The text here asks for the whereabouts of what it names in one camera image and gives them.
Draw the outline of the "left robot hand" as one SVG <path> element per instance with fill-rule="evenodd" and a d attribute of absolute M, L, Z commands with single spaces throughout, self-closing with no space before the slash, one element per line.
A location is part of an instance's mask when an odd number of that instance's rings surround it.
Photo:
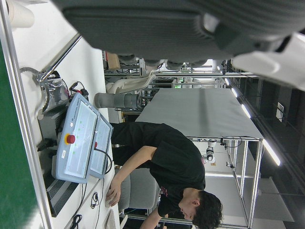
<path fill-rule="evenodd" d="M 305 88 L 302 0 L 55 0 L 94 48 L 173 65 L 233 67 Z"/>

